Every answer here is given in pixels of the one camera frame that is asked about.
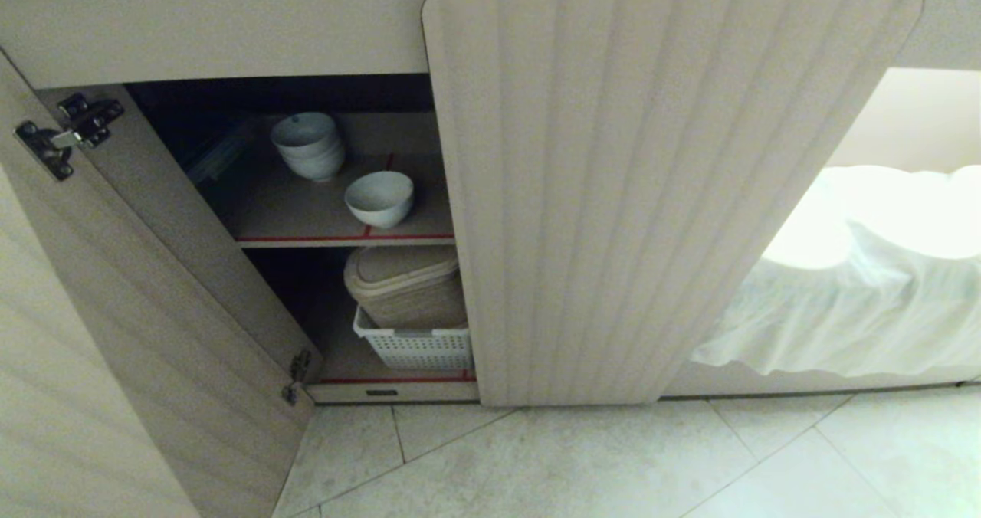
stacked bowls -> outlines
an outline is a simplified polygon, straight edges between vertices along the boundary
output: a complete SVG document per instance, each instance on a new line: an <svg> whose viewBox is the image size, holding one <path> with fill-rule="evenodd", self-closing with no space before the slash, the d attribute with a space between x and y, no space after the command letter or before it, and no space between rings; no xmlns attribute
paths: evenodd
<svg viewBox="0 0 981 518"><path fill-rule="evenodd" d="M273 126L271 138L292 172L312 182L328 182L344 163L344 145L328 114L294 114Z"/></svg>

white bowl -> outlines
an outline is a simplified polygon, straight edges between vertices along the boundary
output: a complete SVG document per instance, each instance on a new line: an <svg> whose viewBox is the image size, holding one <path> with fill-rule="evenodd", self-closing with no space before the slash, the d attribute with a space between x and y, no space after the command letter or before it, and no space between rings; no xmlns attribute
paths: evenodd
<svg viewBox="0 0 981 518"><path fill-rule="evenodd" d="M393 228L412 208L412 179L399 172L376 172L351 183L344 203L354 217L377 228Z"/></svg>
<svg viewBox="0 0 981 518"><path fill-rule="evenodd" d="M284 157L312 158L340 148L340 135L330 116L319 112L295 113L281 120L270 134Z"/></svg>
<svg viewBox="0 0 981 518"><path fill-rule="evenodd" d="M308 158L283 156L288 168L312 182L328 182L344 164L344 152L325 152Z"/></svg>

white plastic basket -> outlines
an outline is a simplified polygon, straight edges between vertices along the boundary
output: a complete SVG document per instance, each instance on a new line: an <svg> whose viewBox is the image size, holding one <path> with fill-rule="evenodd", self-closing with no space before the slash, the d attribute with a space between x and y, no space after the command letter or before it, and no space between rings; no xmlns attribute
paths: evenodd
<svg viewBox="0 0 981 518"><path fill-rule="evenodd" d="M380 329L361 306L354 314L354 332L368 340L392 369L473 368L470 329Z"/></svg>

tile grout line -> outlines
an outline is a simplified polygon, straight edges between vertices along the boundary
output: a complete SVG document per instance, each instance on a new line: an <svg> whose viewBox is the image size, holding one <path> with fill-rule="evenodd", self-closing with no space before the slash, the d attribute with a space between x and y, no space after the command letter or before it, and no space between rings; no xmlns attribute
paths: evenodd
<svg viewBox="0 0 981 518"><path fill-rule="evenodd" d="M389 410L392 411L392 426L395 426L395 439L399 440L399 453L402 455L402 464L405 464L405 448L402 446L402 434L399 433L399 417L395 416L394 405L389 405Z"/></svg>
<svg viewBox="0 0 981 518"><path fill-rule="evenodd" d="M715 490L715 491L712 491L712 493L709 493L708 494L708 497L705 497L703 500L698 501L698 504L694 505L694 507L691 507L690 509L687 509L687 511L684 511L684 514L680 515L678 518L685 518L687 515L692 514L694 511L697 510L698 507L701 507L702 504L708 503L709 500L712 500L712 497L717 496L719 493L722 493L722 491L725 491L727 487L732 486L732 484L735 484L736 482L739 482L739 480L742 480L743 477L746 476L746 474L749 474L750 472L753 472L753 470L757 469L758 466L760 466L761 464L763 464L763 462L765 462L767 459L770 459L773 456L773 455L767 456L767 458L764 458L762 460L757 459L756 458L756 453L753 453L750 450L749 446L746 445L746 442L743 441L743 439L739 437L739 434L736 432L736 429L733 428L732 426L730 426L729 423L728 423L728 421L726 421L726 419L722 418L722 413L720 413L718 411L718 409L715 409L715 407L712 406L711 400L708 399L708 398L706 398L706 399L704 399L704 401L712 409L712 412L715 413L715 416L719 417L719 420L722 421L722 424L725 424L726 425L726 428L729 428L729 431L732 431L733 435L736 435L736 439L739 440L740 444L743 445L743 448L746 448L746 452L747 453L750 453L750 457L752 457L754 460L756 460L756 463L753 463L753 466L750 466L750 468L747 468L746 470L743 470L743 473L741 473L740 475L738 475L736 477L733 477L733 479L731 480L731 482L726 483L725 486L719 487L718 490Z"/></svg>
<svg viewBox="0 0 981 518"><path fill-rule="evenodd" d="M279 496L276 496L276 506L273 507L273 516L276 516L276 511L280 509L280 500L283 499L283 491L285 491L285 489L287 489L287 484L290 483L290 476L294 475L294 466L297 466L297 459L300 456L300 452L303 451L303 443L306 441L307 433L310 430L310 425L313 424L313 421L316 419L316 417L314 416L316 413L317 413L317 407L314 406L313 414L310 415L310 420L307 421L307 425L303 429L303 437L300 438L300 442L297 445L297 452L294 452L294 458L292 458L292 460L290 460L290 470L288 470L287 476L284 477L283 484L280 485L280 494L279 494ZM306 511L310 510L310 508L301 510L301 512L306 512ZM288 518L294 518L294 516L296 516L296 514L290 515L290 517L288 517Z"/></svg>
<svg viewBox="0 0 981 518"><path fill-rule="evenodd" d="M715 405L712 405L712 400L709 399L708 397L705 397L705 403L708 403L708 406L712 409L712 412L715 413L715 416L719 417L719 420L722 421L722 424L725 424L726 428L729 428L729 431L732 431L733 435L736 435L736 439L739 440L740 444L743 444L743 447L746 448L746 451L749 451L750 456L754 460L756 460L756 464L760 464L760 462L762 461L759 457L756 456L756 452L753 451L753 449L750 449L750 446L746 444L746 441L743 440L742 435L739 435L739 432L736 431L735 428L733 428L733 425L729 424L729 421L726 420L726 417L722 416L722 413L720 413L718 409L715 409Z"/></svg>
<svg viewBox="0 0 981 518"><path fill-rule="evenodd" d="M470 435L470 434L473 434L473 433L475 433L475 432L476 432L477 430L483 430L483 428L486 428L486 427L488 427L488 426L491 426L491 424L493 424L493 423L495 423L496 421L499 421L499 420L504 420L504 419L506 419L507 417L509 417L509 416L511 416L512 414L514 414L514 413L516 413L516 412L517 412L517 411L519 411L519 410L521 410L521 409L519 409L519 408L516 408L516 409L511 409L510 411L508 411L508 412L506 412L506 413L504 413L504 414L503 414L503 415L501 415L500 417L497 417L497 418L495 418L495 419L494 419L493 421L489 421L489 422L488 422L488 423L486 423L486 424L481 424L480 426L477 426L476 428L473 428L473 430L470 430L470 431L466 431L466 432L465 432L465 433L463 433L463 434L460 434L460 435L457 435L457 437L456 437L456 438L452 438L452 440L450 440L450 441L446 441L446 442L445 442L445 444L441 444L441 445L437 445L437 446L435 446L435 448L432 448L432 449L430 449L430 451L426 451L425 453L420 453L420 455L417 455L417 456L415 456L415 457L413 457L413 458L411 458L411 459L409 459L409 460L408 460L408 461L406 462L406 464L408 464L409 462L413 462L413 461L414 461L414 460L416 460L416 459L419 459L419 458L422 458L422 457L424 457L424 456L426 456L426 455L428 455L428 454L430 454L431 452L433 452L433 451L436 451L437 449L442 449L442 448L445 448L445 446L446 446L446 445L450 445L450 444L452 444L452 442L455 442L455 441L459 441L459 440L462 440L462 438L466 438L466 437L467 437L467 435Z"/></svg>
<svg viewBox="0 0 981 518"><path fill-rule="evenodd" d="M287 516L287 518L297 518L297 516L299 516L301 514L305 514L307 512L310 512L314 508L317 509L317 514L320 514L320 504L317 503L317 504L313 505L312 507L304 508L303 510L301 510L299 512L295 512L294 514L291 514L291 515Z"/></svg>
<svg viewBox="0 0 981 518"><path fill-rule="evenodd" d="M835 405L835 407L833 409L831 409L827 413L821 415L821 418L819 418L816 421L814 421L807 428L803 428L803 430L801 430L797 435L795 435L794 438L790 438L785 444L780 445L774 452L770 453L770 455L768 455L767 458L770 458L770 456L773 456L773 455L779 453L780 451L784 451L784 449L786 449L788 447L788 445L792 444L795 441L798 441L800 439L800 437L802 437L802 435L807 434L807 431L808 430L812 430L812 428L813 428L814 431L817 431L817 425L820 424L821 421L823 421L827 417L831 416L831 413L834 413L838 409L841 409L845 405L845 403L850 402L851 399L852 399L852 397L855 397L855 396L856 396L856 394L855 393L852 393L851 396L845 397L845 400L843 402L838 403L837 405Z"/></svg>
<svg viewBox="0 0 981 518"><path fill-rule="evenodd" d="M455 438L454 440L451 440L451 441L448 441L448 442L445 442L445 444L443 444L443 445L439 445L439 446L438 446L438 448L436 448L436 449L439 449L439 448L445 448L445 446L446 446L446 445L449 445L449 444L452 444L452 442L453 442L453 441L459 441L459 440L462 440L462 438L466 438L466 437L467 437L467 435L470 435L470 434L473 434L473 433L475 433L475 432L476 432L477 430L483 430L483 428L486 428L486 427L488 427L488 426L491 426L491 424L494 424L494 423L495 423L496 421L500 421L501 419L504 419L504 418L506 418L506 417L509 417L509 416L511 416L512 414L514 414L515 412L517 412L517 411L519 411L519 410L521 410L521 408L518 408L518 409L514 409L514 410L512 410L512 411L510 411L510 412L508 412L507 414L505 414L504 416L501 416L501 417L497 417L497 418L495 418L495 419L494 419L493 421L489 421L488 423L486 423L486 424L484 424L484 425L481 425L481 426L479 426L479 427L476 427L476 428L473 428L473 430L470 430L470 431L469 431L468 433L466 433L466 434L463 434L463 435L460 435L460 437L459 437L459 438ZM412 460L411 460L411 461L409 461L409 462L414 462L414 461L416 461L416 460L418 460L419 458L421 458L421 457L423 457L424 455L428 455L428 453L431 453L431 452L433 452L433 451L435 451L435 449L432 449L431 451L426 451L425 453L423 453L423 454L421 454L421 455L419 455L419 456L418 456L417 458L414 458L414 459L412 459ZM324 505L324 504L326 504L326 503L330 503L330 501L332 501L332 500L335 500L336 498L339 498L339 497L344 497L344 496L346 496L346 495L347 495L348 493L351 493L351 491L354 491L354 490L358 490L358 489L361 489L361 487L364 487L364 486L367 486L367 484L370 484L370 483L372 483L372 482L376 482L376 480L381 480L381 479L382 479L382 477L385 477L385 476L388 476L388 475L389 475L389 474L391 474L392 472L396 472L396 470L398 470L398 469L400 469L400 468L402 468L402 467L404 467L404 466L405 466L406 464L408 464L408 463L404 463L404 464L400 464L399 466L395 466L395 467L393 467L392 469L389 469L389 470L386 470L385 472L382 472L382 473L381 473L381 474L379 474L378 476L374 476L374 477L369 477L369 479L368 479L368 480L364 480L364 482L362 482L362 483L360 483L360 484L357 484L357 486L354 486L354 487L351 487L351 489L349 489L349 490L344 490L344 491L341 491L341 493L338 493L338 494L336 494L336 496L333 496L333 497L329 497L329 498L326 498L325 500L322 500L322 501L320 501L319 503L317 503L317 507L319 507L319 508L321 509L321 515L323 515L323 505Z"/></svg>
<svg viewBox="0 0 981 518"><path fill-rule="evenodd" d="M858 469L858 466L855 466L855 463L851 462L851 459L848 459L848 457L845 456L845 453L843 453L841 449L838 449L838 445L835 445L835 442L831 441L831 438L828 438L827 435L824 435L823 431L821 431L820 428L817 427L817 424L814 425L813 430L815 431L815 433L820 435L822 440L827 441L828 444L831 445L831 449L834 449L837 455L840 456L840 458L845 462L845 464L848 465L848 468L851 468L852 471L854 471L856 474L858 474L859 477L861 477L862 482L865 482L865 486L868 486L868 489L872 490L872 493L875 493L877 494L877 496L879 496L879 500L882 501L882 504L886 505L886 508L888 508L889 511L893 513L894 517L900 518L901 516L903 516L903 514L900 511L898 511L896 508L893 508L893 505L889 503L889 500L886 498L886 496L884 496L884 494L882 494L882 491L876 489L876 486L873 486L872 482L869 482L868 477L866 477L865 474L863 474L861 470Z"/></svg>
<svg viewBox="0 0 981 518"><path fill-rule="evenodd" d="M802 435L806 434L808 430L817 431L817 433L820 434L820 431L817 430L817 425L820 423L820 421L823 421L831 413L833 413L833 412L837 411L838 409L842 408L845 405L845 403L850 402L851 399L852 399L852 397L855 397L855 396L856 395L852 395L851 397L848 397L847 399L845 399L844 402L838 403L838 405L836 405L834 409L831 409L830 411L828 411L827 414L824 414L824 416L822 416L821 418L819 418L819 420L814 421L814 423L812 425L808 426L807 428L803 428L803 430L800 431L799 434L795 435L794 438L791 438L791 440L789 440L785 444L781 445L780 448L777 448L777 451L774 451L774 452L766 455L763 459L759 459L758 457L756 457L756 453L753 452L753 449L750 449L750 446L749 445L746 445L746 442L743 441L743 438L740 437L738 431L736 431L736 429L733 428L732 425L729 424L729 421L726 421L725 417L722 416L722 413L720 413L718 409L715 409L715 406L712 405L712 400L707 397L705 399L705 402L708 403L708 406L711 407L712 410L715 411L715 414L718 415L719 419L722 420L722 423L725 424L729 428L729 430L731 430L732 433L736 435L736 439L739 440L741 444L743 444L743 447L746 448L746 451L749 451L750 452L750 455L753 455L753 458L756 459L756 464L754 464L753 466L751 466L749 470L746 470L745 472L743 472L742 474L740 474L738 477L735 477L735 479L733 479L732 482L729 482L728 484L725 484L725 486L722 486L719 490L714 491L714 493L712 493L710 496L705 497L704 500L702 500L697 505L694 505L694 507L691 507L691 510L687 511L685 514L680 515L679 518L685 518L687 515L689 515L689 514L693 513L694 511L696 511L698 507L701 507L702 504L708 503L708 500L711 500L712 497L717 496L719 493L722 493L723 490L726 490L727 487L732 486L732 484L735 484L736 482L739 482L739 480L742 480L743 477L745 477L750 472L753 472L753 470L757 469L757 467L759 467L761 464L763 464L764 462L767 462L772 457L776 456L777 453L779 453L781 451L784 451L784 449L786 449L788 445L792 444L794 441L798 441L799 438L802 437ZM832 448L835 449L836 452L838 452L838 448L835 448L834 444L831 444L831 446L832 446ZM879 494L879 497L882 497L882 493L879 493L878 490L876 490L875 493L876 494ZM894 514L893 507L890 507L889 505L886 505L886 507L889 508L889 510L891 512L893 512L893 514Z"/></svg>

white bedsheet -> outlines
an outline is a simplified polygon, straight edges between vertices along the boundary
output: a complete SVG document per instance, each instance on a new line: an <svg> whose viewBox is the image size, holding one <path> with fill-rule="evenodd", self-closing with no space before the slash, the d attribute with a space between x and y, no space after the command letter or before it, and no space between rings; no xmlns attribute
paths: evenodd
<svg viewBox="0 0 981 518"><path fill-rule="evenodd" d="M693 360L761 374L981 365L981 166L825 169Z"/></svg>

